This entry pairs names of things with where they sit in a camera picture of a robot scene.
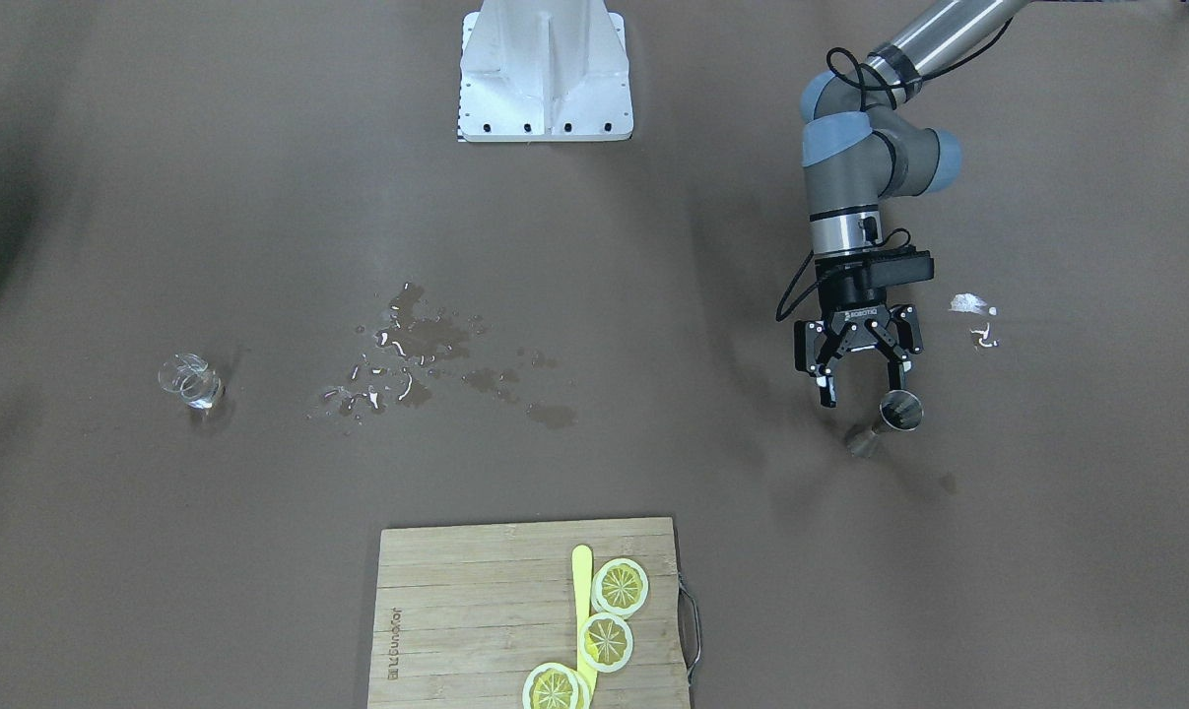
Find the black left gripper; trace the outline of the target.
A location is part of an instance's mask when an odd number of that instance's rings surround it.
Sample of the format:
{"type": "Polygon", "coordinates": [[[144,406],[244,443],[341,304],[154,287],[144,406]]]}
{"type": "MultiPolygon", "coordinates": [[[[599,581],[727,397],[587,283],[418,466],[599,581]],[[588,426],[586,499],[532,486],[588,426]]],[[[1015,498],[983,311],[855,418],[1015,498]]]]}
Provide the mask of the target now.
{"type": "Polygon", "coordinates": [[[820,316],[793,324],[795,369],[818,378],[820,404],[837,407],[833,369],[847,354],[875,351],[887,360],[888,390],[908,390],[913,358],[924,350],[916,305],[888,305],[887,289],[853,291],[814,283],[820,316]]]}

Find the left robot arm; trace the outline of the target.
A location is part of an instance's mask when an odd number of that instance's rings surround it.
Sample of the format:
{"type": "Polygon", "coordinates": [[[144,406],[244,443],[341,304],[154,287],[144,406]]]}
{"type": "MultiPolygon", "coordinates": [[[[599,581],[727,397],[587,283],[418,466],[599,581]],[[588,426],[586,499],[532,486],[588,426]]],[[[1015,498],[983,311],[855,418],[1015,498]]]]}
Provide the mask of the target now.
{"type": "Polygon", "coordinates": [[[864,57],[828,51],[826,69],[803,90],[803,180],[811,247],[776,305],[787,319],[818,297],[820,314],[793,326],[795,369],[837,404],[833,369],[847,354],[877,352],[892,390],[904,389],[921,326],[914,305],[891,305],[891,290],[935,278],[935,259],[908,230],[883,225],[891,199],[945,190],[960,176],[960,140],[918,127],[899,109],[932,81],[989,52],[1023,1],[936,1],[864,57]]]}

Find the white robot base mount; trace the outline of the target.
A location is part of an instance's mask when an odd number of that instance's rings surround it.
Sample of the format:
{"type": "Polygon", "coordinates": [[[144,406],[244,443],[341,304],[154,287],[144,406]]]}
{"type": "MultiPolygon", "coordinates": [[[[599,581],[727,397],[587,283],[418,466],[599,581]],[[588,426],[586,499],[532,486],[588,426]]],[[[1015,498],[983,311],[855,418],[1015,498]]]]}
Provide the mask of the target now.
{"type": "Polygon", "coordinates": [[[625,18],[603,1],[485,1],[463,18],[457,139],[625,142],[625,18]]]}

